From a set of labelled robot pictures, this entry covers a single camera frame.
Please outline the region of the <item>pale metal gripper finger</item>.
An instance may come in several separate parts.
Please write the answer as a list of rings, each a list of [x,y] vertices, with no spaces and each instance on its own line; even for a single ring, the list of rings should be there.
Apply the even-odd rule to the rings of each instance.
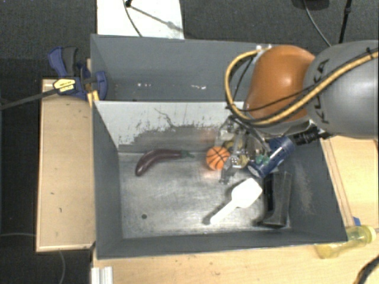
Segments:
[[[235,175],[236,169],[234,168],[233,158],[229,157],[221,169],[220,183],[228,183],[230,178]]]
[[[225,163],[225,183],[228,183],[229,180],[240,170],[239,164],[234,164],[231,161]]]

